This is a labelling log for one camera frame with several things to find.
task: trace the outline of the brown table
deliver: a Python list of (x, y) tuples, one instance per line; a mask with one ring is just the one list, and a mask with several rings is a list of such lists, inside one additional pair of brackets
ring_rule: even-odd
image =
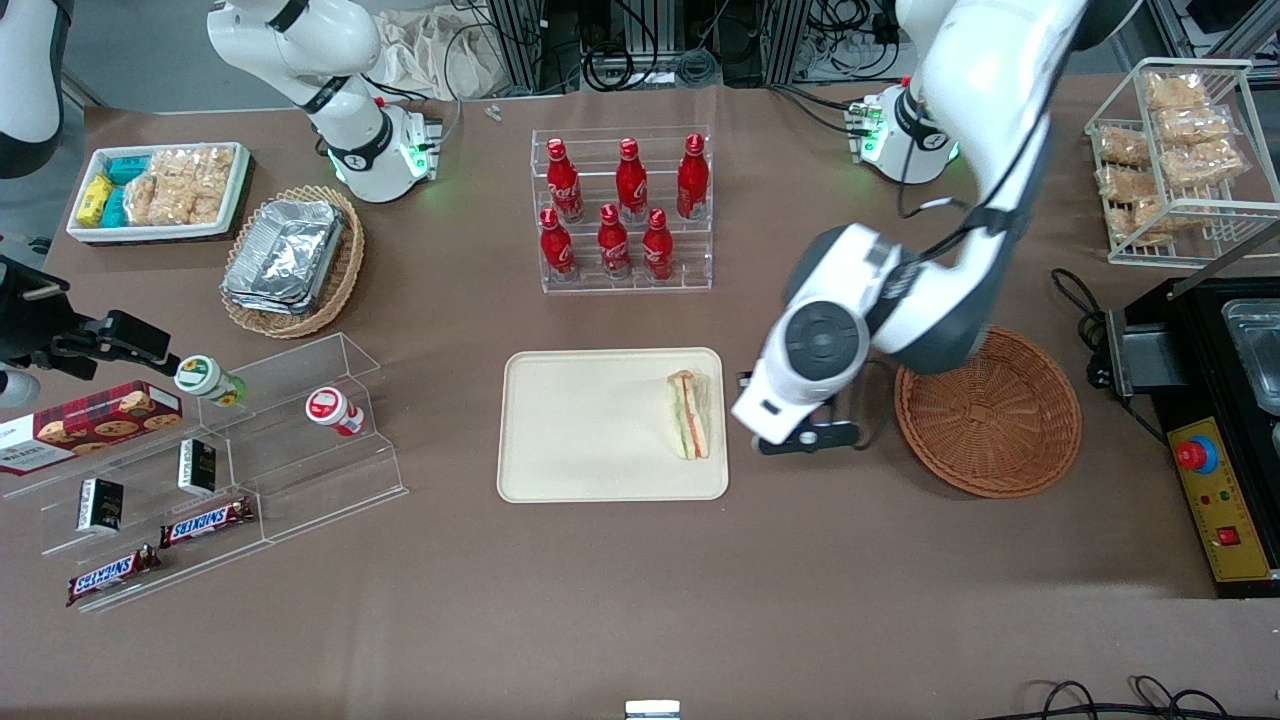
[[(993, 318), (1059, 359), (1084, 410), (1079, 460), (1043, 495), (952, 491), (893, 430), (864, 454), (765, 459), (731, 421), (732, 479), (714, 502), (503, 502), (512, 354), (705, 345), (727, 374), (748, 369), (815, 233), (858, 220), (919, 250), (956, 217), (899, 220), (891, 183), (764, 91), (503, 101), (500, 124), (468, 106), (439, 181), (358, 206), (369, 258), (332, 325), (384, 365), (375, 410), (412, 492), (100, 616), (61, 607), (70, 568), (37, 560), (33, 511), (0, 506), (0, 706), (59, 719), (559, 719), (675, 697), (695, 719), (963, 719), (1025, 710), (1044, 692), (1028, 683), (1043, 679), (1129, 701), (1126, 676), (1149, 673), (1276, 714), (1280, 605), (1210, 600), (1167, 450), (1084, 382), (1078, 314), (1047, 277), (1074, 269), (1116, 306), (1165, 275), (1105, 261), (1078, 138), (1115, 82), (1064, 81), (1052, 174)], [(716, 288), (545, 297), (530, 131), (695, 122), (716, 133)], [(251, 206), (334, 184), (298, 111), (109, 110), (88, 126), (90, 149), (244, 142), (259, 161)], [(908, 200), (952, 192), (973, 193), (959, 165)], [(72, 282), (78, 310), (129, 310), (172, 331), (174, 351), (234, 366), (288, 343), (227, 319), (225, 252), (59, 237), (49, 270)], [(114, 364), (99, 384), (141, 374)], [(45, 379), (47, 401), (86, 389)]]

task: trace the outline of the sandwich slice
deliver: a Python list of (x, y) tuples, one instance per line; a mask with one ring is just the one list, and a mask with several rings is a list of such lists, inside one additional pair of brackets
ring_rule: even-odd
[(709, 415), (710, 379), (690, 370), (680, 370), (667, 377), (672, 416), (676, 420), (680, 456), (685, 460), (710, 457), (707, 434)]

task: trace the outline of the white jar with green lid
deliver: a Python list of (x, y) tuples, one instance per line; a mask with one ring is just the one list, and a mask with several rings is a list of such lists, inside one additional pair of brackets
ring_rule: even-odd
[(178, 389), (223, 407), (230, 407), (244, 400), (244, 380), (223, 370), (218, 361), (207, 355), (192, 355), (183, 360), (173, 382)]

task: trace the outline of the blue snack package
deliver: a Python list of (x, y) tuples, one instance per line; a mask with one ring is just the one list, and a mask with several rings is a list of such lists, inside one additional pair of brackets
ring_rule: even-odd
[(124, 184), (146, 172), (151, 158), (134, 155), (132, 158), (115, 158), (106, 167), (106, 177), (111, 184)]
[(124, 214), (124, 188), (111, 190), (106, 197), (106, 208), (102, 208), (102, 222), (100, 228), (124, 228), (129, 225), (129, 217)]

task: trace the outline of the cookie box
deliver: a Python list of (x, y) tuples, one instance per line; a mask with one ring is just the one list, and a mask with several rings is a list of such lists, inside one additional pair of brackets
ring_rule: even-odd
[(0, 471), (26, 475), (180, 423), (180, 400), (133, 380), (0, 424)]

